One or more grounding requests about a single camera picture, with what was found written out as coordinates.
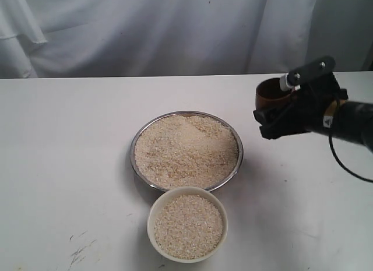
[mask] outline wire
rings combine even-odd
[[[333,136],[333,131],[334,131],[334,126],[335,126],[335,122],[337,121],[337,116],[338,116],[338,112],[339,112],[339,108],[340,108],[340,100],[339,100],[339,97],[337,95],[335,95],[335,100],[337,102],[337,108],[336,110],[334,111],[334,114],[333,114],[333,121],[332,121],[332,124],[330,126],[330,131],[329,131],[329,146],[330,146],[330,150],[332,151],[332,154],[333,154],[333,157],[335,158],[335,160],[337,161],[337,163],[339,164],[339,166],[341,166],[346,172],[348,172],[349,174],[351,174],[352,176],[364,181],[364,182],[371,182],[373,183],[373,180],[371,179],[367,179],[367,178],[364,178],[358,174],[356,174],[355,172],[352,172],[350,169],[348,169],[343,163],[342,161],[340,161],[340,159],[338,158],[337,156],[337,153],[334,149],[334,145],[333,145],[333,140],[332,140],[332,136]]]

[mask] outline uncooked rice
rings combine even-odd
[[[232,132],[209,117],[173,115],[150,125],[135,146],[140,172],[166,189],[208,188],[225,179],[238,159]]]
[[[198,195],[181,195],[167,204],[156,219],[159,247],[181,259],[196,259],[215,249],[223,221],[213,203]]]

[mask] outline white curtain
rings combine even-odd
[[[316,4],[1,0],[0,77],[284,72],[308,58]]]

